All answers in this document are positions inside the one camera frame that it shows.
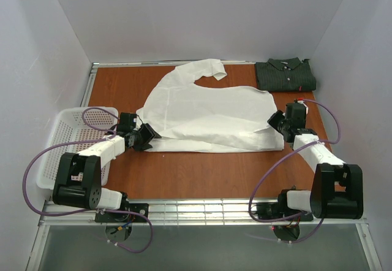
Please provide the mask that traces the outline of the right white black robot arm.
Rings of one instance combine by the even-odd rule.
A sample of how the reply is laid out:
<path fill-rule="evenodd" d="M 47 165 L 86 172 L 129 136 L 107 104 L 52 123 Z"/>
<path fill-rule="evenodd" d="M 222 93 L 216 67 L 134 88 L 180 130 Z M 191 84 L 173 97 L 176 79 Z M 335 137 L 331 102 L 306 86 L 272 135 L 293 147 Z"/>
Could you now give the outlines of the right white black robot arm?
<path fill-rule="evenodd" d="M 360 219 L 363 215 L 363 172 L 356 164 L 347 164 L 325 146 L 317 133 L 306 127 L 307 108 L 303 101 L 276 111 L 268 124 L 280 133 L 284 142 L 297 151 L 314 171 L 310 191 L 285 189 L 278 197 L 290 210 L 308 212 L 316 218 Z"/>

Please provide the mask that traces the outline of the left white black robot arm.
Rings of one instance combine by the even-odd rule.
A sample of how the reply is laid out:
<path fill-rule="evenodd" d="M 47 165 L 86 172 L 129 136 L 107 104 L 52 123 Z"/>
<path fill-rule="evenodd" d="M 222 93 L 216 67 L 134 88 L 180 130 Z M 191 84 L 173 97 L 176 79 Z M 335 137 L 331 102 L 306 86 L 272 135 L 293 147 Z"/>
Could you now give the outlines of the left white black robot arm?
<path fill-rule="evenodd" d="M 137 127 L 135 113 L 121 113 L 99 142 L 77 153 L 64 153 L 59 162 L 52 199 L 57 205 L 86 210 L 125 210 L 127 194 L 102 187 L 102 169 L 132 148 L 145 151 L 161 136 L 148 123 Z"/>

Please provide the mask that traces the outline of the white long sleeve shirt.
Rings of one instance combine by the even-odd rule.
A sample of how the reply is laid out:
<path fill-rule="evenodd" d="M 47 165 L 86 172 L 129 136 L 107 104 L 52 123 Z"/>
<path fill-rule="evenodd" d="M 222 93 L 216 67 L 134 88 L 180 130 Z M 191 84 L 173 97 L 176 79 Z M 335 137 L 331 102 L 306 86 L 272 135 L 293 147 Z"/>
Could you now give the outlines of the white long sleeve shirt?
<path fill-rule="evenodd" d="M 160 135 L 150 152 L 243 153 L 281 151 L 283 137 L 268 123 L 277 110 L 272 94 L 251 86 L 207 88 L 202 77 L 227 76 L 219 59 L 175 67 L 153 88 L 137 110 L 138 124 Z"/>

